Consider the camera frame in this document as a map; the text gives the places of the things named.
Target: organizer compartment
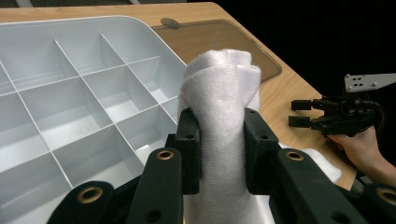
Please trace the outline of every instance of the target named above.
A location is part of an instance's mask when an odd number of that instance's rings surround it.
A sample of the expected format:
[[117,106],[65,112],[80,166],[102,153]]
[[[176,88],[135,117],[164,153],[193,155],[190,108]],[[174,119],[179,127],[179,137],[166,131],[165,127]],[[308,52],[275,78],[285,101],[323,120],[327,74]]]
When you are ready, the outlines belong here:
[[105,110],[80,77],[22,91],[21,96],[50,149],[111,124]]
[[177,130],[186,65],[140,20],[3,23],[0,49],[0,223],[46,223],[87,181],[123,185]]
[[15,88],[12,86],[9,81],[6,70],[4,69],[3,64],[0,62],[0,95],[10,93],[15,91]]
[[139,160],[146,164],[149,154],[164,147],[169,133],[177,126],[168,114],[155,106],[117,124]]
[[0,172],[49,152],[17,93],[0,97]]
[[105,37],[91,29],[81,35],[59,36],[57,41],[81,75],[123,64]]
[[[0,30],[0,32],[2,48],[0,61],[18,90],[78,76],[77,71],[52,38],[45,38],[43,34],[26,34],[21,29]],[[14,35],[27,35],[31,39],[16,41]]]
[[183,74],[183,71],[170,68],[163,57],[149,58],[130,63],[128,66],[159,103],[178,95],[180,91],[178,87],[182,85],[184,79],[175,74]]
[[115,126],[54,151],[73,187],[103,180],[114,188],[143,172],[143,164]]
[[0,173],[0,223],[47,223],[71,190],[50,153]]
[[175,97],[173,99],[170,99],[168,101],[166,101],[165,103],[162,104],[163,109],[165,109],[165,111],[168,113],[168,115],[172,118],[172,120],[175,123],[178,123],[178,113],[177,113],[177,109],[178,109],[178,98]]
[[157,104],[128,66],[120,66],[84,77],[114,122]]

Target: person's arm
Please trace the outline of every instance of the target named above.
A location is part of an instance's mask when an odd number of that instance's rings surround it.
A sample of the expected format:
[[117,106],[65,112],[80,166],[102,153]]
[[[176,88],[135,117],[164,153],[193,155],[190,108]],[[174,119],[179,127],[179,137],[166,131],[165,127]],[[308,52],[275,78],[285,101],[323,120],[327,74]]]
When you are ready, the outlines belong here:
[[396,167],[381,155],[374,127],[352,137],[344,134],[328,135],[328,137],[341,145],[356,168],[373,182],[396,188]]

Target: folded towel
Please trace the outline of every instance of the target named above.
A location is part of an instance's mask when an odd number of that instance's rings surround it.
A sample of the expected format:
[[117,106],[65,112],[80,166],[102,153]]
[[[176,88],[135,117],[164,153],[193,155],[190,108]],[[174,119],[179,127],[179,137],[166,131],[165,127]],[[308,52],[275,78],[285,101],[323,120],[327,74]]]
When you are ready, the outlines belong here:
[[[261,69],[249,52],[210,50],[188,64],[184,78],[178,113],[190,107],[197,118],[202,156],[200,192],[184,196],[186,223],[274,223],[269,196],[251,195],[245,180],[245,107],[260,108]],[[340,176],[320,153],[305,152],[331,180]]]

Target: black mechanical part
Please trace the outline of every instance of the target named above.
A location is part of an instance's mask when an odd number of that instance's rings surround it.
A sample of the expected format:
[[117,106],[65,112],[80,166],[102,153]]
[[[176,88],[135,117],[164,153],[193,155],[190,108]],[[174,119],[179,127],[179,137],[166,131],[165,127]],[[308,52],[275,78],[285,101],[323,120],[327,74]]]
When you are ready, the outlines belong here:
[[181,154],[164,147],[148,156],[126,223],[183,223]]
[[201,173],[200,129],[192,110],[181,111],[173,147],[180,151],[183,166],[183,194],[199,192]]
[[270,208],[276,223],[368,223],[308,154],[284,148],[273,165]]
[[344,92],[343,97],[323,96],[321,99],[294,100],[292,110],[323,110],[322,117],[311,119],[304,116],[289,116],[289,126],[318,130],[323,136],[346,134],[352,136],[375,126],[377,139],[380,139],[386,120],[384,108],[369,100],[367,92]]
[[111,223],[117,214],[113,186],[103,181],[90,181],[71,190],[56,207],[49,224]]
[[279,149],[279,141],[262,116],[245,109],[244,121],[247,190],[251,194],[268,195],[274,179],[271,159]]
[[[197,133],[197,129],[194,126],[186,133]],[[276,223],[395,223],[395,188],[366,185],[363,194],[355,194],[336,187],[309,155],[281,149],[257,111],[246,109],[244,133],[247,189],[270,196]],[[149,155],[143,174],[117,189],[106,182],[90,181],[71,190],[49,223],[181,224],[184,160],[178,149],[169,147],[176,141],[177,134],[169,134],[166,147]]]
[[396,223],[396,188],[370,184],[360,194],[340,190],[370,223]]

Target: wooden table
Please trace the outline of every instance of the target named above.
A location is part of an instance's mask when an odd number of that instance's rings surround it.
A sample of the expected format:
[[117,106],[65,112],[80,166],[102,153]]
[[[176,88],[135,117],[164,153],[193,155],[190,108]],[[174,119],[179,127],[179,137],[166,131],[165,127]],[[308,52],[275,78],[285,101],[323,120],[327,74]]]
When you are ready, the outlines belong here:
[[280,143],[294,148],[314,148],[318,150],[329,162],[343,171],[342,177],[336,184],[344,189],[351,188],[356,170],[350,165],[347,158],[337,152],[334,146],[321,136],[320,132],[310,129],[291,128],[288,125],[289,115],[304,115],[311,118],[317,118],[322,115],[322,111],[319,110],[300,111],[298,113],[290,110],[290,102],[292,100],[319,99],[321,97],[319,92],[298,76],[224,9],[214,3],[1,8],[0,22],[43,21],[105,15],[135,17],[149,26],[161,25],[161,18],[172,18],[180,23],[212,20],[228,20],[232,22],[261,49],[272,56],[282,69],[279,76],[262,83],[260,86],[260,113],[277,135]]

